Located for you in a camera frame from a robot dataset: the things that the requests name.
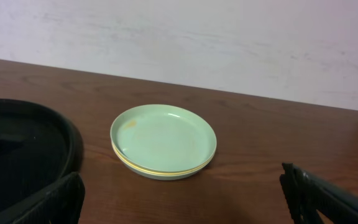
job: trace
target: white wall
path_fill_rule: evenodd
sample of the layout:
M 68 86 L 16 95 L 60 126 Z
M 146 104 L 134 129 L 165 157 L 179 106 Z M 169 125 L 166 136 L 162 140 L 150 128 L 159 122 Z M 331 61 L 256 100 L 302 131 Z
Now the white wall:
M 358 0 L 0 0 L 0 58 L 358 110 Z

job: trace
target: round plate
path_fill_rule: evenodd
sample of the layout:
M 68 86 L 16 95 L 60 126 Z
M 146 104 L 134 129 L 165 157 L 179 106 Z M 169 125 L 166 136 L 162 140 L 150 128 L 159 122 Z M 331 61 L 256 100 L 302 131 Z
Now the round plate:
M 183 175 L 200 169 L 216 148 L 215 133 L 205 120 L 168 105 L 125 111 L 113 122 L 111 139 L 127 166 L 157 175 Z

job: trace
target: black round container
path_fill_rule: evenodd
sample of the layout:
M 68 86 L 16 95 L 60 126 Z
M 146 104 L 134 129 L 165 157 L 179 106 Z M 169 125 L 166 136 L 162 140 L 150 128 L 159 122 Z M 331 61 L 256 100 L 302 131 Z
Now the black round container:
M 81 154 L 81 136 L 62 115 L 0 99 L 0 211 L 75 170 Z

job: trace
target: brown wooden table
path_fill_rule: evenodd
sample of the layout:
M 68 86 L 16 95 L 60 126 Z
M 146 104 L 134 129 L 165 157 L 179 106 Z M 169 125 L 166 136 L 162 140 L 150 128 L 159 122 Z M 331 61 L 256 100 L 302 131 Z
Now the brown wooden table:
M 33 101 L 80 130 L 80 223 L 292 223 L 282 162 L 358 195 L 358 111 L 0 60 L 0 98 Z M 215 130 L 217 153 L 193 177 L 141 177 L 113 153 L 109 128 L 134 106 L 180 106 Z

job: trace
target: plate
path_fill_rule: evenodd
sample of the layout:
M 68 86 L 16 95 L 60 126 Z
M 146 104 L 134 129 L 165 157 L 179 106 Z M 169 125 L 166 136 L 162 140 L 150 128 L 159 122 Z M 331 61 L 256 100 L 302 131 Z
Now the plate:
M 133 171 L 154 179 L 179 179 L 214 156 L 216 136 L 197 114 L 169 105 L 143 105 L 120 114 L 111 126 L 114 152 Z

